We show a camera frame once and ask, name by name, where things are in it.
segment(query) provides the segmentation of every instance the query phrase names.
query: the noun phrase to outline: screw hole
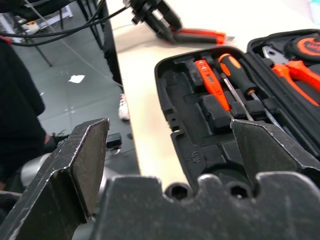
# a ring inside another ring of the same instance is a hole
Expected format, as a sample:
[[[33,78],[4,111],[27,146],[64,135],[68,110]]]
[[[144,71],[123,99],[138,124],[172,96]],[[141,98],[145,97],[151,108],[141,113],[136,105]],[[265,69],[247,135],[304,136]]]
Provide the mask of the screw hole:
[[[190,187],[184,183],[172,184],[165,190],[164,194],[177,201],[190,198],[194,195]]]
[[[234,186],[231,188],[231,195],[237,199],[245,199],[248,197],[247,190],[240,186]]]

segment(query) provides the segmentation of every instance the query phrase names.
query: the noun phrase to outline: floor tile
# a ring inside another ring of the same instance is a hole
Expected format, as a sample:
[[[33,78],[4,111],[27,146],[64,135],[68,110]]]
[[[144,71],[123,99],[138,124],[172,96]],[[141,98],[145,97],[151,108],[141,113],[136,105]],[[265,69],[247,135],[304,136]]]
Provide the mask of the floor tile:
[[[79,9],[79,6],[75,2],[70,4],[70,8],[72,10],[73,17],[65,18],[63,20],[64,30],[79,27],[86,22]],[[61,31],[59,22],[55,23],[52,26],[56,32]],[[52,30],[46,28],[41,33],[52,33]],[[34,41],[42,42],[51,38],[36,38]],[[81,56],[86,58],[89,62],[97,57],[103,59],[103,52],[99,49],[98,44],[89,28],[83,29],[77,33],[65,37],[63,38],[63,41],[76,52],[78,52]],[[14,46],[14,48],[20,55],[22,60],[25,62],[27,68],[33,74],[37,74],[39,72],[47,71],[48,69],[50,69],[48,64],[41,57],[35,47]],[[39,46],[39,49],[52,63],[53,67],[63,66],[65,64],[68,64],[70,61],[72,62],[78,59],[78,57],[76,57],[74,53],[72,53],[60,40],[41,45]]]
[[[69,77],[72,75],[85,76],[80,83],[68,82],[66,84],[70,108],[80,108],[110,98],[117,98],[117,101],[119,101],[121,90],[115,85],[112,78],[101,76],[81,62],[69,64],[68,68]]]
[[[42,121],[61,115],[69,110],[66,82],[64,82],[63,78],[60,75],[43,77],[46,79],[35,81],[35,85],[45,104],[45,111],[39,116]]]
[[[75,108],[71,111],[72,127],[85,121],[100,118],[109,118],[110,128],[108,134],[120,133],[122,139],[122,152],[133,149],[134,141],[127,137],[131,133],[130,123],[121,121],[118,117],[119,96],[102,100],[91,105]]]
[[[42,127],[48,134],[60,133],[70,134],[74,129],[71,125],[71,116],[69,112],[41,121]]]

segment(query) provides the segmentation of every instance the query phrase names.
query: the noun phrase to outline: white table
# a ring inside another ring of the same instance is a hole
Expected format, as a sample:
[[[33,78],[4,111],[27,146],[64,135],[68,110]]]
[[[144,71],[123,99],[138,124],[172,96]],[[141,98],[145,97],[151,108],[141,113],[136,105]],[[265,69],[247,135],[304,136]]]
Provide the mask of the white table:
[[[120,0],[106,0],[110,13],[122,8]],[[167,0],[186,28],[226,32],[233,44],[246,51],[250,40],[272,33],[317,28],[307,0]],[[154,69],[164,58],[210,45],[170,46],[157,39],[146,24],[131,25],[128,9],[111,19],[120,72],[128,102],[140,172],[156,176],[165,189],[187,182],[162,113]]]

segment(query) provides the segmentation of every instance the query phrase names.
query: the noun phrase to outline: orange screwdriver handle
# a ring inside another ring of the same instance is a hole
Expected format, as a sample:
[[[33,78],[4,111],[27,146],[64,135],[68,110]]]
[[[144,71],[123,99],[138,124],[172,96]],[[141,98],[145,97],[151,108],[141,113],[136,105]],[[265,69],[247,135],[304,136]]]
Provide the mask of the orange screwdriver handle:
[[[208,93],[215,96],[215,98],[219,101],[219,103],[222,105],[224,110],[230,111],[228,101],[220,85],[220,82],[217,79],[214,72],[211,70],[207,61],[198,60],[198,61],[195,61],[195,65],[198,68],[201,74],[201,77],[203,78],[203,83]]]
[[[290,68],[292,79],[306,82],[320,93],[320,75],[307,68],[301,60],[290,61],[286,65]]]
[[[312,103],[315,106],[319,106],[317,102],[315,102],[311,97],[309,97],[304,91],[301,90],[300,87],[298,87],[295,82],[292,80],[290,76],[290,69],[284,64],[275,64],[272,68],[272,70],[277,74],[278,77],[284,78],[291,87],[293,87],[301,96],[303,96],[305,99],[307,99],[310,103]]]
[[[220,68],[230,81],[237,85],[245,95],[255,92],[257,86],[249,79],[241,64],[229,53],[221,55],[218,59]]]

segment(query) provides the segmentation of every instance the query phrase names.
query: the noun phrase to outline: gray tiled floor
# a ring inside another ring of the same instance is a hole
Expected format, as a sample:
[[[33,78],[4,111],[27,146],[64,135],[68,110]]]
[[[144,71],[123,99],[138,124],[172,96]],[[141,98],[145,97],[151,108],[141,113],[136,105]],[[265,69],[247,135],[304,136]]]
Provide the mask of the gray tiled floor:
[[[85,20],[76,3],[72,3],[74,17],[64,20],[65,30],[82,25]],[[60,31],[60,25],[53,26]],[[64,41],[81,55],[90,65],[84,63],[61,41],[55,41],[40,49],[53,67],[49,67],[34,47],[15,47],[22,58],[46,105],[39,119],[48,133],[59,133],[72,129],[88,120],[110,119],[109,133],[121,133],[122,150],[119,155],[107,154],[106,165],[120,174],[138,174],[134,141],[127,137],[131,132],[129,122],[118,117],[120,88],[112,81],[112,74],[89,29],[84,29]],[[81,83],[72,83],[73,75],[84,75]]]

